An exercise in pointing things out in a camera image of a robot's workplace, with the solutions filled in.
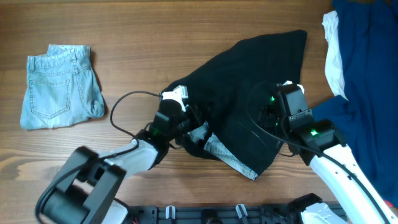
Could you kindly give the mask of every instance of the led light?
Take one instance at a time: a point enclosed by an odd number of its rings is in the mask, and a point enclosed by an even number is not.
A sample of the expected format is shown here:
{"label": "led light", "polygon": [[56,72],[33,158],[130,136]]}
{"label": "led light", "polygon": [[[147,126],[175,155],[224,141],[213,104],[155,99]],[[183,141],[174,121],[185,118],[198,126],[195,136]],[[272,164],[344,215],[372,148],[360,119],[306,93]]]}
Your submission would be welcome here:
{"label": "led light", "polygon": [[316,130],[311,130],[311,134],[312,134],[312,136],[314,136],[314,135],[316,135],[316,134],[318,134],[318,133],[317,133]]}

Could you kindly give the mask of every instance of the blue fabric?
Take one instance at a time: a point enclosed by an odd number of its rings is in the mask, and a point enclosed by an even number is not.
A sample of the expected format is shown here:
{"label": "blue fabric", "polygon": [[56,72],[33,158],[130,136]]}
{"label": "blue fabric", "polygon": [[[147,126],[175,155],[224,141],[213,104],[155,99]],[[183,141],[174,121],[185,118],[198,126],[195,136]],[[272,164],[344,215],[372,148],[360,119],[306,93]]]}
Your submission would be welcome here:
{"label": "blue fabric", "polygon": [[313,111],[344,134],[362,171],[384,200],[398,205],[398,1],[334,0],[346,101]]}
{"label": "blue fabric", "polygon": [[104,100],[90,63],[90,47],[50,45],[28,56],[24,129],[70,126],[104,116]]}

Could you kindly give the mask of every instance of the light blue denim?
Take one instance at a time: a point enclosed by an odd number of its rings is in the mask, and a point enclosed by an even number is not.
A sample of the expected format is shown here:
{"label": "light blue denim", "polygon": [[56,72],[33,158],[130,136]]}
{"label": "light blue denim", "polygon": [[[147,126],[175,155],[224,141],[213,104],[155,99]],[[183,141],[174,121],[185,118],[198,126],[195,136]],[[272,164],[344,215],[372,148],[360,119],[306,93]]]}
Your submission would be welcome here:
{"label": "light blue denim", "polygon": [[26,68],[22,128],[65,127],[104,116],[90,47],[50,45],[45,55],[28,56]]}

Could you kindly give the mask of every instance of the black garment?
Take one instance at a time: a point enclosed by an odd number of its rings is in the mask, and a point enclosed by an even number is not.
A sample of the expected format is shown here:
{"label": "black garment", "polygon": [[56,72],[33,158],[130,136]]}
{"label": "black garment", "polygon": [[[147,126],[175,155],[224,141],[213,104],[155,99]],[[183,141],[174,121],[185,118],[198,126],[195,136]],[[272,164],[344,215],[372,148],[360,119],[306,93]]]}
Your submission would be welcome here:
{"label": "black garment", "polygon": [[[259,82],[299,83],[306,38],[305,31],[296,30],[241,40],[164,91],[187,86],[188,103],[207,112],[206,120],[218,139],[260,175],[282,144],[251,124],[244,113],[248,93]],[[250,99],[250,115],[255,118],[259,106],[268,103],[269,90],[259,88]],[[190,154],[214,159],[203,151],[204,144],[195,146],[187,141],[185,138],[182,143]]]}

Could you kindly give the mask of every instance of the wood grain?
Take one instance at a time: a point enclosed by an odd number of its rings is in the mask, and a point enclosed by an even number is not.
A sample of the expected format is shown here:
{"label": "wood grain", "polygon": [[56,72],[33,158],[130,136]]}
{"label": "wood grain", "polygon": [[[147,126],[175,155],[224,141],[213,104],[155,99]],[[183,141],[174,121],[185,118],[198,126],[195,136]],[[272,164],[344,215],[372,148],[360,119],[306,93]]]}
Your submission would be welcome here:
{"label": "wood grain", "polygon": [[[0,5],[0,223],[34,223],[39,195],[77,147],[107,150],[129,137],[108,114],[69,128],[24,131],[26,58],[48,44],[86,44],[108,107],[133,90],[159,92],[237,41],[261,34],[308,32],[302,84],[310,106],[331,96],[321,25],[330,1],[119,2]],[[132,132],[154,117],[158,99],[126,99],[115,122]],[[234,205],[288,202],[314,192],[335,201],[299,157],[277,156],[255,182],[226,164],[170,150],[154,169],[125,180],[131,205]]]}

